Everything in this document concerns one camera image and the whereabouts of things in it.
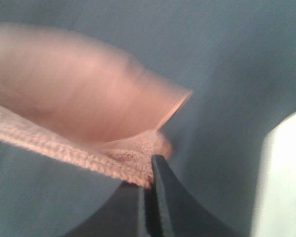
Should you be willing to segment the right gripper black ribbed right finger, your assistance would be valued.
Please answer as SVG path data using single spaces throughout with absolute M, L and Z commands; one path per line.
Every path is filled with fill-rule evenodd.
M 152 168 L 163 236 L 237 236 L 236 231 L 212 215 L 187 192 L 163 156 L 152 157 Z

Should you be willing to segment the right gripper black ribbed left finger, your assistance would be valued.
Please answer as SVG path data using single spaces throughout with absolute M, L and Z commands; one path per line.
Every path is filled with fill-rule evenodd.
M 147 237 L 144 188 L 122 183 L 87 220 L 66 237 Z

